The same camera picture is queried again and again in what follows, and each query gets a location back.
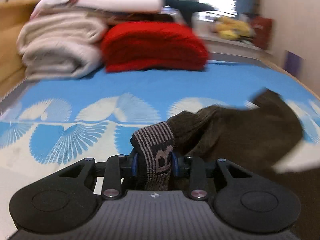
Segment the beige folded blanket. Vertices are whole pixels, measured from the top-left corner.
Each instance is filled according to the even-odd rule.
[[[81,78],[101,65],[100,50],[69,38],[43,38],[31,42],[23,57],[29,80]]]
[[[78,0],[76,6],[109,12],[160,13],[164,0]]]
[[[58,13],[71,13],[71,12],[83,12],[88,17],[95,17],[100,19],[105,25],[117,25],[125,22],[136,21],[157,21],[157,22],[173,22],[173,18],[169,14],[142,14],[142,13],[113,13],[103,10],[96,10],[91,8],[70,6],[70,5],[58,5],[52,8],[44,8],[39,12],[39,16],[47,16]]]
[[[105,32],[103,22],[87,17],[86,13],[59,13],[26,23],[18,36],[17,48],[20,54],[24,54],[31,42],[49,37],[68,37],[79,42],[95,43],[103,38]]]

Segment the fabric pile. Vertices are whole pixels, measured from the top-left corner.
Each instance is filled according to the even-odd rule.
[[[94,45],[106,32],[97,18],[84,13],[38,17],[22,28],[17,47],[29,79],[80,78],[101,65]]]
[[[273,91],[262,92],[252,103],[256,108],[250,110],[213,105],[195,114],[183,111],[136,131],[131,139],[140,162],[136,188],[168,188],[172,150],[207,162],[223,157],[253,172],[270,169],[302,139],[303,129]]]
[[[194,12],[214,9],[191,0],[41,0],[17,40],[26,76],[81,78],[102,58],[108,72],[203,70],[202,41],[162,14],[165,5],[179,9],[188,25]]]
[[[203,70],[208,53],[189,27],[132,22],[113,27],[101,44],[108,72],[163,67]]]

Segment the purple object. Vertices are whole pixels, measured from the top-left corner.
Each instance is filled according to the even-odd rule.
[[[284,70],[292,76],[297,77],[302,65],[302,58],[292,52],[287,52],[287,59],[284,63]]]

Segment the stack of folded clothes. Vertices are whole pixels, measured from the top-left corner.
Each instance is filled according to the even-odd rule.
[[[166,5],[189,25],[194,12],[213,9],[191,0],[41,0],[17,41],[26,76],[80,78],[101,65],[101,56],[109,72],[202,70],[204,45],[191,28],[161,14]],[[110,25],[116,27],[105,35]]]

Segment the red folded blanket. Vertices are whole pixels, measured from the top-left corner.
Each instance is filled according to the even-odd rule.
[[[151,67],[202,70],[208,60],[202,41],[177,23],[119,24],[106,34],[101,50],[108,72]]]

